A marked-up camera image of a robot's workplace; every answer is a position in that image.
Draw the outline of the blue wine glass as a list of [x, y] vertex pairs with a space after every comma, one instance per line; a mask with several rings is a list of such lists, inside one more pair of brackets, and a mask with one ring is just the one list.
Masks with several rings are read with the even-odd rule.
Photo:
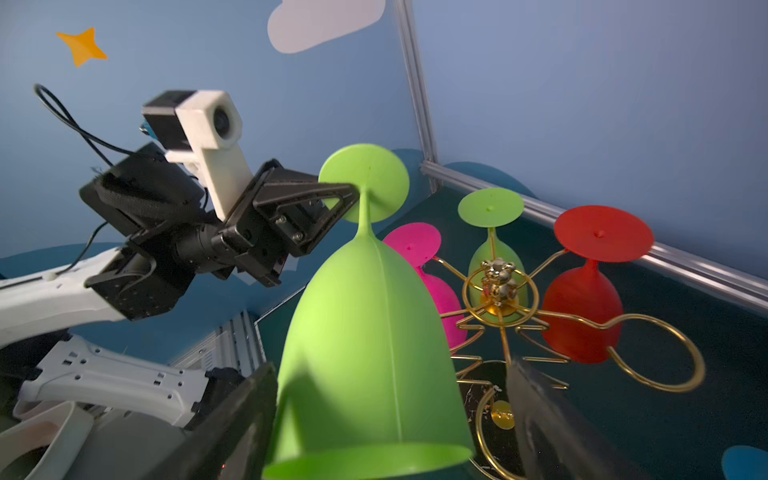
[[767, 480], [768, 453], [747, 445], [732, 446], [723, 453], [721, 467], [726, 480]]

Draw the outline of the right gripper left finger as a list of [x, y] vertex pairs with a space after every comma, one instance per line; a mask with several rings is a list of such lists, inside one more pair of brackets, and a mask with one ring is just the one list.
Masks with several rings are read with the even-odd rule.
[[260, 479], [277, 412], [271, 363], [246, 378], [146, 479]]

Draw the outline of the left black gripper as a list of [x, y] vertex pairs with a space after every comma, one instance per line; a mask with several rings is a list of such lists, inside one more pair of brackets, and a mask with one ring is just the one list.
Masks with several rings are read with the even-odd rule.
[[311, 253], [360, 198], [352, 184], [317, 180], [275, 159], [260, 167], [221, 230], [238, 271], [279, 285], [287, 258]]

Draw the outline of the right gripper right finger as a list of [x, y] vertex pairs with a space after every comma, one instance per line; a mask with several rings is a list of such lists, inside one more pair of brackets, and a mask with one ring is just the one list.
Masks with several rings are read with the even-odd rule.
[[506, 390], [528, 479], [648, 477], [524, 360], [515, 358], [508, 365]]

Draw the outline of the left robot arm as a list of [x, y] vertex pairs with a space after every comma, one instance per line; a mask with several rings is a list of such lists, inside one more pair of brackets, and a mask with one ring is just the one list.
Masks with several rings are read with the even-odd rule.
[[171, 311], [199, 275], [245, 273], [277, 286], [289, 257], [309, 254], [357, 203], [349, 183], [266, 162], [225, 219], [210, 194], [154, 143], [80, 191], [125, 236], [121, 247], [1, 284], [1, 374], [18, 400], [73, 401], [198, 427], [244, 380], [233, 368], [171, 369], [95, 346], [72, 334], [100, 321]]

